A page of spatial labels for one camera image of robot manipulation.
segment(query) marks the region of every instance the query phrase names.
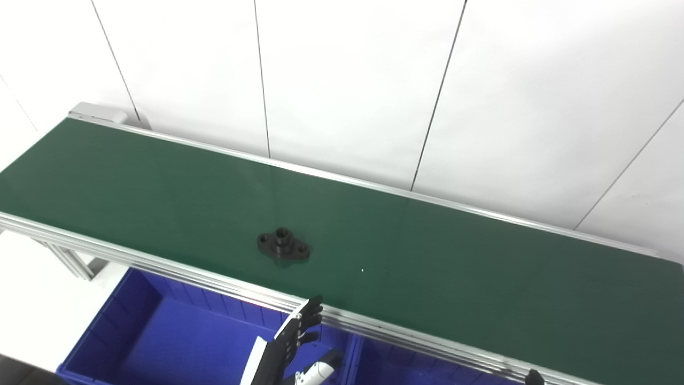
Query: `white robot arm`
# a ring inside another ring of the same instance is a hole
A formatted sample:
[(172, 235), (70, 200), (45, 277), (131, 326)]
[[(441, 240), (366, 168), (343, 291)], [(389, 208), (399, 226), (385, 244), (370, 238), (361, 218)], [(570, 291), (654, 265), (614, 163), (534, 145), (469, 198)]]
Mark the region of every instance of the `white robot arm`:
[(285, 368), (297, 354), (297, 348), (318, 339), (317, 332), (306, 330), (321, 323), (322, 302), (323, 297), (316, 296), (299, 305), (282, 323), (272, 341), (256, 338), (240, 385), (320, 385), (340, 367), (343, 354), (331, 349), (301, 372), (282, 378)]

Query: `conveyor leg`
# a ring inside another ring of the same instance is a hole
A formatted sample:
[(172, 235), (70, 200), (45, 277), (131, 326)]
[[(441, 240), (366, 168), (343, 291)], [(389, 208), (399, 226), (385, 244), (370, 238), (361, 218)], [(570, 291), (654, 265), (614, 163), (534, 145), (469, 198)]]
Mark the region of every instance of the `conveyor leg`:
[(41, 240), (38, 242), (52, 251), (52, 254), (55, 254), (55, 257), (57, 257), (73, 275), (87, 281), (91, 281), (95, 277), (96, 272), (94, 272), (93, 269), (76, 254), (76, 251), (52, 243), (42, 242)]

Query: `robotic hand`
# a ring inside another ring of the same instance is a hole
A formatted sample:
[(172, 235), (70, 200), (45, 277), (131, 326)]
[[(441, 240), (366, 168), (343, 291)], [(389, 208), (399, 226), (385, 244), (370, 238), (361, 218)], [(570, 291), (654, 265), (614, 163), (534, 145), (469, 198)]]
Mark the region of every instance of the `robotic hand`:
[(292, 362), (297, 349), (318, 339), (317, 332), (307, 332), (321, 323), (323, 297), (307, 299), (285, 320), (272, 341), (257, 337), (252, 347), (240, 385), (319, 385), (338, 369), (343, 354), (331, 349), (302, 372), (283, 379), (285, 368)]

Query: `black mechanical part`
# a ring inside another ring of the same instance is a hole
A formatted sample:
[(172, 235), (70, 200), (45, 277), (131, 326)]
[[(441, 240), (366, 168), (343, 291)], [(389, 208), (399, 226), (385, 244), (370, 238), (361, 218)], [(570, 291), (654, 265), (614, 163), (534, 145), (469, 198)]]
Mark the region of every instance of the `black mechanical part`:
[(544, 385), (544, 378), (536, 370), (530, 369), (525, 376), (525, 385)]
[(270, 234), (259, 234), (256, 243), (262, 253), (276, 260), (305, 260), (311, 253), (309, 246), (296, 239), (286, 227)]

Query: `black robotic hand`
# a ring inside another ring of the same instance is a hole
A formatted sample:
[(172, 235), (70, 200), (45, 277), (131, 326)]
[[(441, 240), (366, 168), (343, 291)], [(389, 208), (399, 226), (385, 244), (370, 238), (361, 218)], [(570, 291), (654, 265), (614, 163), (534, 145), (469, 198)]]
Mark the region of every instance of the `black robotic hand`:
[(316, 296), (298, 306), (287, 317), (272, 341), (267, 343), (257, 337), (240, 385), (318, 385), (339, 368), (343, 355), (340, 351), (331, 349), (302, 372), (282, 378), (298, 348), (318, 339), (317, 332), (307, 332), (307, 329), (321, 323), (322, 302), (323, 297)]

